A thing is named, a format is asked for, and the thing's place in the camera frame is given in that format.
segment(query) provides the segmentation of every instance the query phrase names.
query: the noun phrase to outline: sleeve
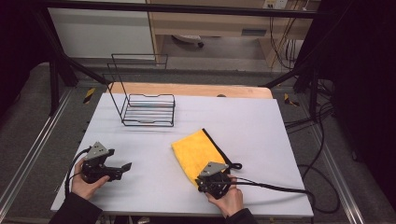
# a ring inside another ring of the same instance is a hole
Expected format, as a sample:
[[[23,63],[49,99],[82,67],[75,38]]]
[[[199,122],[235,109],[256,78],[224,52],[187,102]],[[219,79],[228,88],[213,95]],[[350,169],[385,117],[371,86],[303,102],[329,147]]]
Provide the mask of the sleeve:
[[[225,218],[226,224],[258,224],[247,208],[240,210],[230,217]]]
[[[94,224],[102,209],[70,192],[49,224]]]

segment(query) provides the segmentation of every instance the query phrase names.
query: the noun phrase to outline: white table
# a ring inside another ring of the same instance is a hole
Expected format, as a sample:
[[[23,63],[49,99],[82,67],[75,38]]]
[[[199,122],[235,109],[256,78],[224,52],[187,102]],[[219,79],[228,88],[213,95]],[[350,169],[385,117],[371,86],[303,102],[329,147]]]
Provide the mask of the white table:
[[[123,94],[113,94],[123,99]],[[132,162],[122,180],[106,183],[91,202],[112,215],[217,217],[219,209],[207,202],[183,173],[171,144],[205,128],[240,171],[232,174],[255,182],[303,189],[276,100],[175,95],[174,127],[124,126],[104,93],[78,152],[96,141],[115,154],[107,166]],[[244,202],[257,217],[312,217],[306,195],[239,186]],[[59,190],[52,211],[64,200]]]

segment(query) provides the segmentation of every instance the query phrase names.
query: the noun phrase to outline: hand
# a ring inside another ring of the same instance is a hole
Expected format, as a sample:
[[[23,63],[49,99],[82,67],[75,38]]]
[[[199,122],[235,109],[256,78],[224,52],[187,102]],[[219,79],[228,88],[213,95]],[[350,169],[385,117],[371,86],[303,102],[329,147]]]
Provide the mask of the hand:
[[[232,182],[236,182],[236,178],[229,175]],[[217,206],[224,217],[230,217],[244,208],[243,194],[236,185],[231,185],[226,195],[220,199],[215,199],[211,194],[205,194],[210,203]]]
[[[107,182],[110,176],[108,175],[103,176],[96,182],[92,184],[88,184],[82,179],[81,166],[83,162],[84,159],[82,158],[75,165],[75,176],[73,177],[73,182],[72,182],[72,192],[85,200],[89,200],[92,197],[92,195],[96,192],[96,190],[102,187]]]

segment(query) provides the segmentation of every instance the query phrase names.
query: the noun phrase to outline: white cabinet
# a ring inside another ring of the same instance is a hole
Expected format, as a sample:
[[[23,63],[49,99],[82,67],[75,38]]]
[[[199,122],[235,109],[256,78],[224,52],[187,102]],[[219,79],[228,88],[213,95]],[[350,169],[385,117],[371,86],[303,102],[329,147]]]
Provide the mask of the white cabinet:
[[[144,0],[100,1],[145,3]],[[153,53],[147,12],[49,8],[49,14],[69,57],[110,58],[111,53]],[[151,55],[135,57],[154,59]]]

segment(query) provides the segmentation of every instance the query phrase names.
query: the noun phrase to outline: yellow towel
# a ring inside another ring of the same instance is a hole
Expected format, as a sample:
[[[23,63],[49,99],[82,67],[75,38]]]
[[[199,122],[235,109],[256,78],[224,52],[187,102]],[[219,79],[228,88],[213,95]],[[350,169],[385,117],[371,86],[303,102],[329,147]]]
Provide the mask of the yellow towel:
[[[195,179],[210,161],[226,163],[205,129],[176,141],[172,149],[184,173],[196,188]]]

